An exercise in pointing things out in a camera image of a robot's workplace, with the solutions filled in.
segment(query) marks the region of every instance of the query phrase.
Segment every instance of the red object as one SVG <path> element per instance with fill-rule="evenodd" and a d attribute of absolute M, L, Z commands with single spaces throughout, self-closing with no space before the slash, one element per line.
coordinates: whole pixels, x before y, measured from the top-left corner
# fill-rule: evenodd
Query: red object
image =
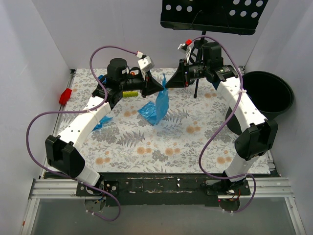
<path fill-rule="evenodd" d="M 59 103 L 62 105 L 65 105 L 70 98 L 70 94 L 72 94 L 72 90 L 69 88 L 66 88 L 66 90 L 62 93 L 60 97 Z"/>
<path fill-rule="evenodd" d="M 189 46 L 192 43 L 192 41 L 188 39 L 185 43 L 187 44 L 187 46 Z"/>

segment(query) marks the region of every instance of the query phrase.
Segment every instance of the black tripod leg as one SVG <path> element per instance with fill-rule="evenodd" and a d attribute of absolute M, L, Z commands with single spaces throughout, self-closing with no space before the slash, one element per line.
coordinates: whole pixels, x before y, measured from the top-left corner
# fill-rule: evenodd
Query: black tripod leg
<path fill-rule="evenodd" d="M 202 31 L 201 35 L 204 36 L 205 34 L 206 34 L 206 31 Z M 197 52 L 196 62 L 200 61 L 201 58 L 202 58 L 202 48 L 199 48 L 198 52 Z M 198 85 L 199 85 L 199 79 L 196 80 L 196 88 L 195 88 L 194 99 L 197 98 Z"/>
<path fill-rule="evenodd" d="M 198 84 L 199 84 L 199 79 L 196 80 L 196 88 L 195 88 L 194 98 L 197 98 Z"/>

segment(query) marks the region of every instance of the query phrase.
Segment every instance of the blue plastic bag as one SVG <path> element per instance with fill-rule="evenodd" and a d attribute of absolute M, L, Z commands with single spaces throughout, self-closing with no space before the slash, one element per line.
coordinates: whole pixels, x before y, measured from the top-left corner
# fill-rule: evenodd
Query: blue plastic bag
<path fill-rule="evenodd" d="M 95 130 L 97 130 L 97 129 L 102 128 L 102 125 L 103 125 L 104 123 L 110 121 L 111 119 L 113 119 L 113 118 L 104 116 L 104 117 L 99 121 L 99 124 L 97 124 L 97 125 L 94 127 L 94 129 L 93 129 L 92 131 L 95 131 Z"/>
<path fill-rule="evenodd" d="M 158 93 L 156 104 L 149 101 L 138 112 L 152 125 L 158 124 L 167 114 L 169 108 L 168 90 L 165 88 L 166 77 L 162 80 L 164 90 Z"/>

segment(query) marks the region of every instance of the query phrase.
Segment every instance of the patterned fabric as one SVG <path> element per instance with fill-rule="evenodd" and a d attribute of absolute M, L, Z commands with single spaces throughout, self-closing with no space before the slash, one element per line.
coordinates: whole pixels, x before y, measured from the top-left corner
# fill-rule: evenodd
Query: patterned fabric
<path fill-rule="evenodd" d="M 105 69 L 95 70 L 99 76 Z M 152 75 L 161 82 L 175 69 L 154 69 Z M 72 95 L 66 110 L 82 109 L 97 83 L 90 70 L 79 69 L 72 85 Z M 101 129 L 90 133 L 81 150 L 87 165 L 99 172 L 168 172 L 200 173 L 199 154 L 213 133 L 225 120 L 227 103 L 205 79 L 199 82 L 198 97 L 193 98 L 195 86 L 169 89 L 169 111 L 156 126 L 149 124 L 137 112 L 157 94 L 147 98 L 124 98 L 109 113 L 113 117 Z M 76 117 L 64 115 L 60 131 Z M 208 146 L 202 158 L 204 168 L 222 173 L 235 155 L 236 135 L 227 127 Z M 267 174 L 269 167 L 262 156 L 250 173 Z"/>

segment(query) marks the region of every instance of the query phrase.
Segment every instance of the metal frame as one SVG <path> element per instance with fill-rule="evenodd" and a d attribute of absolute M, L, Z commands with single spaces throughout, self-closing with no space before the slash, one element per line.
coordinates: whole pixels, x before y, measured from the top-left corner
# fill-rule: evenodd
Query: metal frame
<path fill-rule="evenodd" d="M 293 223 L 294 230 L 296 234 L 299 235 L 306 234 L 294 200 L 295 199 L 293 197 L 285 197 L 285 201 Z"/>
<path fill-rule="evenodd" d="M 75 71 L 73 70 L 70 76 L 70 80 L 68 82 L 67 87 L 71 88 L 73 79 L 75 76 Z M 62 115 L 58 115 L 57 121 L 53 130 L 53 134 L 56 135 L 60 123 L 62 120 Z M 267 162 L 269 165 L 269 169 L 275 170 L 275 164 L 273 161 L 273 157 L 270 151 L 266 153 Z M 45 171 L 41 172 L 41 178 L 43 178 Z M 253 181 L 251 178 L 247 178 L 250 190 L 253 190 Z M 39 179 L 34 180 L 29 199 L 28 205 L 24 217 L 24 222 L 21 229 L 21 235 L 29 235 L 31 234 L 32 228 L 34 226 L 34 222 L 36 219 L 40 199 L 91 199 L 94 197 L 77 197 L 76 189 L 77 182 L 73 180 L 55 180 L 55 179 Z M 289 214 L 297 235 L 305 235 L 305 230 L 298 213 L 295 201 L 294 194 L 290 187 L 288 178 L 256 178 L 256 194 L 255 198 L 277 198 L 283 197 L 285 198 Z M 241 196 L 242 198 L 250 198 L 250 196 Z"/>

